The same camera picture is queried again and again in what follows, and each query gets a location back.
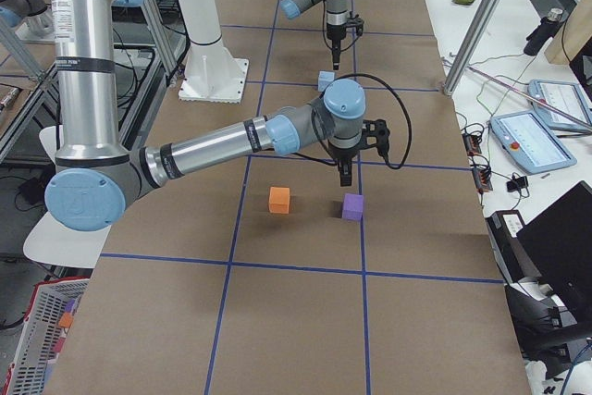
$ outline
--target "blue joint cap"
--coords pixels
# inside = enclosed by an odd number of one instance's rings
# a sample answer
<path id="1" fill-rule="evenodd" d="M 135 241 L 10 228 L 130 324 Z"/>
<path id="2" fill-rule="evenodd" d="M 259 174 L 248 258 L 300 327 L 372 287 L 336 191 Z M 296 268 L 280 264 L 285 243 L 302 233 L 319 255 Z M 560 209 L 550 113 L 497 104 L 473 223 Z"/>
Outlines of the blue joint cap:
<path id="1" fill-rule="evenodd" d="M 4 22 L 6 22 L 6 24 L 10 28 L 14 28 L 17 25 L 19 25 L 20 21 L 22 20 L 22 17 L 19 16 L 14 11 L 12 11 L 10 9 L 2 8 L 1 6 L 0 6 L 0 18 L 2 18 L 4 20 Z"/>
<path id="2" fill-rule="evenodd" d="M 300 9 L 293 0 L 280 0 L 279 7 L 290 20 L 300 16 Z"/>
<path id="3" fill-rule="evenodd" d="M 121 218 L 126 198 L 108 176 L 88 168 L 57 173 L 45 189 L 45 204 L 52 216 L 68 228 L 95 231 Z"/>
<path id="4" fill-rule="evenodd" d="M 355 80 L 339 79 L 323 95 L 325 107 L 332 115 L 346 120 L 362 117 L 366 111 L 364 88 Z"/>
<path id="5" fill-rule="evenodd" d="M 124 8 L 135 8 L 142 6 L 144 0 L 114 0 L 113 6 L 121 6 Z"/>
<path id="6" fill-rule="evenodd" d="M 295 153 L 300 149 L 300 136 L 292 121 L 284 115 L 277 115 L 265 123 L 267 134 L 277 154 Z"/>

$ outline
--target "computer monitor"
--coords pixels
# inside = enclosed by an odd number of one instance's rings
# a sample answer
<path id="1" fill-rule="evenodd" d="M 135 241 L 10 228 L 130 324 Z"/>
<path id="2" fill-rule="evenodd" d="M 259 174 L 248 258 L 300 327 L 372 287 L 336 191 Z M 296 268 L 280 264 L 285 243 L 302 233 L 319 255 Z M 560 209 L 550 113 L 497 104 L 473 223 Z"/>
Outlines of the computer monitor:
<path id="1" fill-rule="evenodd" d="M 592 189 L 578 182 L 518 232 L 542 278 L 573 317 L 592 321 Z"/>

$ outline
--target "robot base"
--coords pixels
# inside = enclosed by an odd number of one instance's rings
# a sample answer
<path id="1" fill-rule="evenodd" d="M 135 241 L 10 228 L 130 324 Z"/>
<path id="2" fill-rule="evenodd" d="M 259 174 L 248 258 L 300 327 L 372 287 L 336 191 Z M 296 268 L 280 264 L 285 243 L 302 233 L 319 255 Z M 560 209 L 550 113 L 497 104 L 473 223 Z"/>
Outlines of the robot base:
<path id="1" fill-rule="evenodd" d="M 179 91 L 180 99 L 232 104 L 241 101 L 247 81 L 249 60 L 235 59 L 226 48 L 223 48 L 223 51 L 223 67 L 213 64 L 208 60 L 208 56 L 190 54 L 185 69 L 185 80 Z"/>

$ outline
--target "plastic crate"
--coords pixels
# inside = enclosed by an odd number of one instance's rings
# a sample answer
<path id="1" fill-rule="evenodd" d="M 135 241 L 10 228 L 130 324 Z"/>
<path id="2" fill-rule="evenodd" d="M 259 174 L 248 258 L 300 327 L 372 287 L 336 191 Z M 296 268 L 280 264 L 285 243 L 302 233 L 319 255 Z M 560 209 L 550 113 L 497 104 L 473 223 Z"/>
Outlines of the plastic crate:
<path id="1" fill-rule="evenodd" d="M 47 360 L 56 357 L 53 348 L 61 331 L 57 322 L 67 302 L 82 295 L 88 281 L 86 278 L 65 278 L 35 286 L 2 395 L 36 395 L 43 392 Z"/>

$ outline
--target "floor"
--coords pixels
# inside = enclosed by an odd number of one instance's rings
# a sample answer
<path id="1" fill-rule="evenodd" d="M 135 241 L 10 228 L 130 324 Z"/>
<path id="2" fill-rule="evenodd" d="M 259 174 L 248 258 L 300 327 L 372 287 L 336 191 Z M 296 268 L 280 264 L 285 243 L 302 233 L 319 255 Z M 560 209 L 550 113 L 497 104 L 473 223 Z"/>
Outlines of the floor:
<path id="1" fill-rule="evenodd" d="M 532 0 L 536 10 L 541 14 L 546 14 L 554 6 L 561 6 L 559 0 Z M 25 136 L 28 142 L 26 146 L 31 146 L 39 151 L 36 146 L 36 130 L 29 131 Z M 14 176 L 28 177 L 30 171 L 13 170 L 9 173 Z M 20 179 L 6 179 L 0 182 L 0 229 L 5 234 L 4 242 L 9 242 L 16 250 L 22 245 L 29 230 L 43 214 L 41 207 L 34 208 L 28 212 L 19 213 L 18 219 L 14 218 L 15 194 Z M 36 265 L 8 261 L 0 262 L 0 326 L 8 325 L 18 320 L 27 308 L 33 285 L 46 276 L 46 273 Z M 16 327 L 6 331 L 0 330 L 0 376 L 4 369 L 10 364 L 14 351 L 19 340 L 20 328 Z"/>

